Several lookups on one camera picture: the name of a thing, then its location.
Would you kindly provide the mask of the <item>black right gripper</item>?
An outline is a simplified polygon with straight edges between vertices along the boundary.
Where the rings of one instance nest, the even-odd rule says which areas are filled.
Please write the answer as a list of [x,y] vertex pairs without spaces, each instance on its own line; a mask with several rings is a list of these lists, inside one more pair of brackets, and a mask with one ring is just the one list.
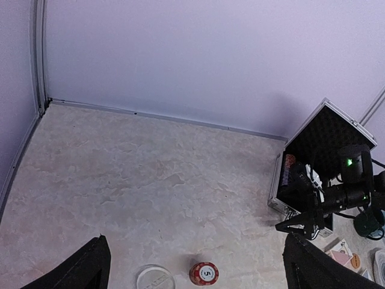
[[372,159],[369,146],[352,144],[337,151],[342,183],[322,188],[325,201],[321,203],[316,188],[304,172],[294,170],[298,191],[306,194],[307,210],[294,218],[275,225],[285,233],[304,234],[308,240],[328,237],[325,216],[340,215],[351,208],[378,208],[384,212],[384,172],[373,174],[373,164],[384,167]]

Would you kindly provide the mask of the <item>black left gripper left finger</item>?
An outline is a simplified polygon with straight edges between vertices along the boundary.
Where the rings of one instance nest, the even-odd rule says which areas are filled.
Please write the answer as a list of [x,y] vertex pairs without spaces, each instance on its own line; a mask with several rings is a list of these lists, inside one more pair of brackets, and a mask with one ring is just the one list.
[[24,288],[107,288],[110,268],[108,242],[104,235],[100,235]]

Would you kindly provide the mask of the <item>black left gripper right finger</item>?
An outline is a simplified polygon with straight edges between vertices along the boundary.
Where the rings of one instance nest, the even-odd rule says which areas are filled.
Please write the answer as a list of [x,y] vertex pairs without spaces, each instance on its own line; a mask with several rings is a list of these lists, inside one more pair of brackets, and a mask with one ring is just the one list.
[[283,251],[288,288],[381,288],[340,265],[298,234],[288,234]]

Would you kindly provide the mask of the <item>red playing card deck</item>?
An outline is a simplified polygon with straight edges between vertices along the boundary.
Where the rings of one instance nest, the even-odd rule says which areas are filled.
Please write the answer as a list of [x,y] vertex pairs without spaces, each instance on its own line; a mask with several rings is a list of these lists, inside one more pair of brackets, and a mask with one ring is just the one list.
[[333,246],[327,248],[325,253],[342,266],[348,265],[353,258],[353,252],[344,238],[337,239]]

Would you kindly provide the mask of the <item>aluminium poker chip case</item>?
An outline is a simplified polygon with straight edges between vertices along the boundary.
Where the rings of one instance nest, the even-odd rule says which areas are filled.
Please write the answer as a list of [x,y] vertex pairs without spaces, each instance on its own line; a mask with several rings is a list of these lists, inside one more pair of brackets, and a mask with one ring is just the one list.
[[[324,99],[285,144],[283,152],[278,154],[268,206],[285,214],[285,220],[294,218],[307,210],[305,193],[296,190],[293,199],[286,199],[282,194],[281,182],[286,154],[292,154],[296,158],[291,171],[297,189],[299,182],[296,181],[294,170],[307,175],[306,164],[310,164],[319,175],[322,187],[327,188],[342,183],[337,151],[348,145],[368,145],[371,152],[377,146],[377,141],[361,124],[330,100]],[[328,233],[333,230],[332,215],[324,217]]]

